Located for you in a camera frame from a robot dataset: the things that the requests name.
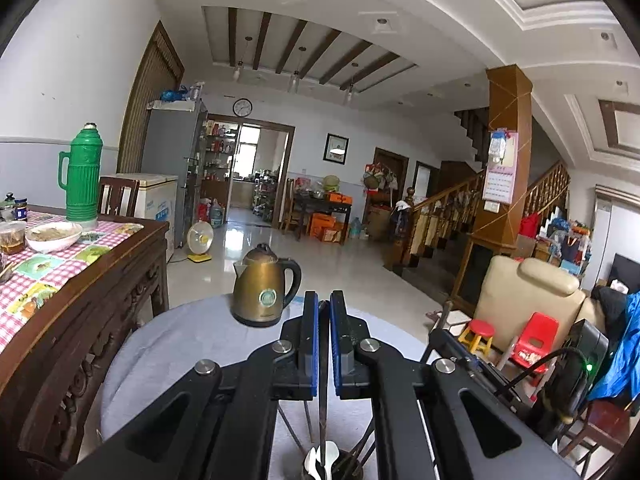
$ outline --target wooden pillar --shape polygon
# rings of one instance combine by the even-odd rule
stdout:
[[[496,254],[510,256],[527,196],[531,159],[531,81],[517,65],[486,71],[489,79],[489,131],[507,128],[518,132],[518,159],[513,200],[500,204],[497,213],[478,203],[472,233],[451,294],[457,308],[473,315],[489,261]]]

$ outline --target stool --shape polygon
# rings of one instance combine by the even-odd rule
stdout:
[[[464,332],[460,334],[458,341],[464,346],[469,348],[471,354],[475,354],[476,350],[481,351],[484,357],[489,358],[489,350],[491,350],[491,342],[494,340],[495,329],[491,323],[486,321],[480,321],[479,319],[472,319],[466,326]],[[473,337],[470,340],[466,339],[466,336],[471,334]]]

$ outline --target kettle lid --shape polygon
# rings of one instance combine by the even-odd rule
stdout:
[[[278,261],[278,257],[271,250],[268,244],[257,244],[247,254],[245,254],[242,263],[245,265],[251,264],[270,264]]]

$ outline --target metal screw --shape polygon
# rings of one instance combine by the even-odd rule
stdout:
[[[443,374],[450,374],[456,369],[456,365],[451,359],[438,359],[435,366],[436,370]]]
[[[367,337],[360,342],[360,349],[365,352],[377,352],[380,349],[380,342],[372,337]]]
[[[218,365],[211,359],[200,359],[193,367],[198,375],[209,375],[216,368],[218,368]]]
[[[293,345],[291,341],[287,341],[286,339],[278,339],[271,345],[271,349],[276,352],[276,354],[286,354],[291,352],[292,348]]]

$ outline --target clock face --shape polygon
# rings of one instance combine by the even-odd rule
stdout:
[[[247,117],[253,109],[254,106],[251,104],[249,99],[238,99],[238,101],[234,103],[234,113],[238,117]]]

